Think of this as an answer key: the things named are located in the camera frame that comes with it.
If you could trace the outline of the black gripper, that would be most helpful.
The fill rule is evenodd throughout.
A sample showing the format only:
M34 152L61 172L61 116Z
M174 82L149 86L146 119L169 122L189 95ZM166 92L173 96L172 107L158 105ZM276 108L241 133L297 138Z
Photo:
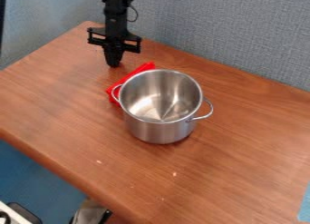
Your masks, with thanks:
M140 53L141 38L126 29L126 11L104 12L104 16L105 25L86 29L86 42L102 47L106 65L118 67L124 51Z

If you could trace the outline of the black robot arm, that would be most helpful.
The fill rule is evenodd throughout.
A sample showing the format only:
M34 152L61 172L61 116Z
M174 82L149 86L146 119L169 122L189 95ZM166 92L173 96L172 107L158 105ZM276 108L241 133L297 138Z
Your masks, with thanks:
M140 53L141 37L132 34L126 29L126 19L133 0L101 0L105 4L102 14L105 16L104 27L86 29L86 42L102 48L106 65L112 68L120 65L122 53Z

